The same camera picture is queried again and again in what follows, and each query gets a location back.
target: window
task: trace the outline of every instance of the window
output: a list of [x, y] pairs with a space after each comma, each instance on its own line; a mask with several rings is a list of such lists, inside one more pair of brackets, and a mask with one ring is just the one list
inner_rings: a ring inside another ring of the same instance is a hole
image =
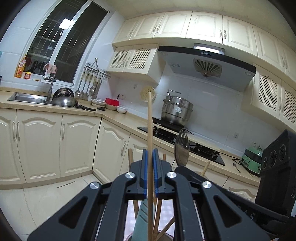
[[43, 67], [50, 62], [58, 67], [58, 80], [72, 83], [82, 54], [107, 13], [92, 0], [62, 0], [29, 47], [24, 71], [44, 75]]

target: pot handle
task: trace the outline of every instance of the pot handle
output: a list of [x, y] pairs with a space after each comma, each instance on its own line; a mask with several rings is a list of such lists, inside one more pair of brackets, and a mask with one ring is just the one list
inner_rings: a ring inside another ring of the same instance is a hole
[[79, 105], [79, 107], [83, 110], [90, 110], [90, 111], [96, 111], [96, 109], [92, 109], [92, 108], [88, 108], [88, 107], [85, 107], [83, 105]]
[[178, 92], [178, 91], [168, 90], [168, 95], [170, 95], [170, 92], [175, 92], [175, 93], [179, 93], [179, 94], [181, 94], [181, 92]]

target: metal bolt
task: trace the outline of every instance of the metal bolt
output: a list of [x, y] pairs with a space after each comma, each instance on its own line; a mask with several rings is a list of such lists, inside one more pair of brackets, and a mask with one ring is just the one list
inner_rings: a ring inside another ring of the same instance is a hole
[[205, 182], [202, 183], [202, 186], [203, 186], [204, 188], [210, 188], [210, 187], [212, 186], [212, 184], [211, 184], [211, 182], [209, 182], [209, 181], [205, 181]]
[[100, 184], [98, 182], [93, 182], [93, 183], [89, 184], [89, 187], [91, 189], [98, 189], [99, 186], [100, 186]]
[[135, 174], [133, 172], [127, 172], [126, 173], [126, 178], [133, 179], [134, 177], [135, 177]]
[[175, 177], [177, 176], [177, 173], [175, 173], [175, 172], [168, 172], [168, 173], [167, 173], [167, 176], [168, 176], [169, 178], [175, 178]]

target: black speaker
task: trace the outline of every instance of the black speaker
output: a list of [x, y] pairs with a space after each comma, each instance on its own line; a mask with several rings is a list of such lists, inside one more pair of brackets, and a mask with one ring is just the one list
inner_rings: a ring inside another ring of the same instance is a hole
[[296, 134], [288, 130], [262, 153], [260, 185], [255, 203], [290, 216], [296, 200]]

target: stainless steel sink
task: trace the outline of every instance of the stainless steel sink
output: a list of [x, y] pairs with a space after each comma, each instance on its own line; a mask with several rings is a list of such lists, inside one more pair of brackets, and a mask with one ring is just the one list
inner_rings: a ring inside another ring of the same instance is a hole
[[7, 100], [36, 103], [36, 104], [50, 104], [50, 102], [48, 103], [46, 101], [46, 96], [29, 95], [29, 94], [23, 94], [23, 93], [14, 93]]

